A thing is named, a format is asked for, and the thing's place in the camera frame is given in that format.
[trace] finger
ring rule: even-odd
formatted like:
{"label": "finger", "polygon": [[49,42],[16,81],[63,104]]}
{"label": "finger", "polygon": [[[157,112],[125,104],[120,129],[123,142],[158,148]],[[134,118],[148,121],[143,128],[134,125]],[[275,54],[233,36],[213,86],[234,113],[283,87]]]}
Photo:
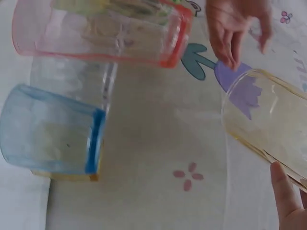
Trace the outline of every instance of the finger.
{"label": "finger", "polygon": [[307,194],[302,190],[299,190],[299,192],[301,194],[303,207],[304,209],[307,209]]}
{"label": "finger", "polygon": [[232,57],[235,61],[235,70],[240,65],[240,56],[241,56],[241,47],[242,47],[242,40],[244,38],[245,33],[244,32],[236,32],[233,35],[232,41],[231,41],[231,53]]}
{"label": "finger", "polygon": [[225,33],[224,33],[224,38],[223,38],[223,44],[224,44],[224,49],[226,51],[226,54],[230,60],[230,68],[231,69],[234,69],[234,66],[235,66],[235,61],[234,61],[234,58],[232,56],[232,53],[231,53],[231,41],[232,41],[232,37],[233,37],[233,32],[232,31],[229,31],[229,30],[225,30]]}
{"label": "finger", "polygon": [[210,34],[210,44],[214,54],[221,62],[224,63],[224,65],[230,66],[230,60],[226,54],[225,46],[223,43],[224,28],[218,21],[212,19],[208,19],[208,27]]}
{"label": "finger", "polygon": [[281,222],[289,214],[301,207],[295,198],[292,184],[279,162],[274,162],[271,165],[271,179],[278,217]]}
{"label": "finger", "polygon": [[261,27],[261,36],[259,38],[260,50],[262,53],[265,52],[265,48],[268,42],[273,36],[272,31],[272,12],[268,11],[261,17],[259,17],[260,27]]}

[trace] hand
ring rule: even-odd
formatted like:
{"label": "hand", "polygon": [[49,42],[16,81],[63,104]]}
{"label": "hand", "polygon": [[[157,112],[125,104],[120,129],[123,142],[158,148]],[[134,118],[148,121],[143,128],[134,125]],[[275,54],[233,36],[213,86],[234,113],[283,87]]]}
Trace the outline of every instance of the hand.
{"label": "hand", "polygon": [[241,44],[252,17],[260,21],[260,50],[272,36],[269,0],[207,0],[206,14],[210,43],[216,57],[235,70],[240,65]]}
{"label": "hand", "polygon": [[297,201],[292,184],[279,162],[271,165],[280,230],[307,229],[307,194],[301,191],[304,209]]}

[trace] table surface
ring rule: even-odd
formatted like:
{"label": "table surface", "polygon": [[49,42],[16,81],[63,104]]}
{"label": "table surface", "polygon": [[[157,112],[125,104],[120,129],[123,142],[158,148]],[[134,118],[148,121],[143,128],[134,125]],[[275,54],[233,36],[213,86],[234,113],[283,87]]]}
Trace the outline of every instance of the table surface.
{"label": "table surface", "polygon": [[[19,57],[12,47],[8,24],[15,3],[0,1],[0,24],[5,25],[0,43],[8,47],[0,54],[0,104],[15,84],[28,82],[32,63],[30,57]],[[253,24],[242,62],[266,69],[306,91],[300,76],[306,73],[307,54],[303,42],[307,21],[301,8],[307,6],[299,3],[300,9],[293,9],[286,1],[273,1],[272,45],[266,55],[258,51],[254,37],[259,26]],[[282,11],[293,12],[289,24],[280,22]],[[203,18],[194,21],[187,50],[182,62],[171,70],[120,64],[105,130],[101,181],[52,182],[47,230],[95,230],[102,226],[278,229],[269,165],[226,135],[221,125],[224,93],[214,74],[217,59]],[[4,194],[6,187],[1,185]],[[43,194],[41,189],[35,192]],[[23,196],[5,195],[3,200],[8,195],[11,200]],[[37,203],[36,213],[31,212],[33,222],[42,221],[38,216],[47,208],[47,197]],[[26,213],[31,204],[20,206]]]}

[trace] yellow cup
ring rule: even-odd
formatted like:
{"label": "yellow cup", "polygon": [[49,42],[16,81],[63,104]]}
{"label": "yellow cup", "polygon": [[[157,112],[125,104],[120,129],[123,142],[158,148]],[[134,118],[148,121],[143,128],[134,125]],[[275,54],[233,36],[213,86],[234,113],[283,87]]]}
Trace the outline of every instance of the yellow cup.
{"label": "yellow cup", "polygon": [[261,69],[229,87],[222,107],[227,132],[269,162],[279,161],[307,192],[307,94]]}

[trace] transparent cup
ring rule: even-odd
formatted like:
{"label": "transparent cup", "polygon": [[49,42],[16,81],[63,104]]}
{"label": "transparent cup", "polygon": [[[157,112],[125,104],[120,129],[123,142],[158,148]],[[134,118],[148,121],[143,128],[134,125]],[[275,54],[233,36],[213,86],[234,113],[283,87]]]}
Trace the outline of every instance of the transparent cup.
{"label": "transparent cup", "polygon": [[105,112],[88,104],[17,85],[0,117],[6,162],[49,173],[97,173]]}
{"label": "transparent cup", "polygon": [[21,55],[174,67],[192,13],[168,0],[18,0],[12,39]]}
{"label": "transparent cup", "polygon": [[229,87],[222,107],[226,131],[269,162],[279,161],[307,191],[307,94],[252,69]]}

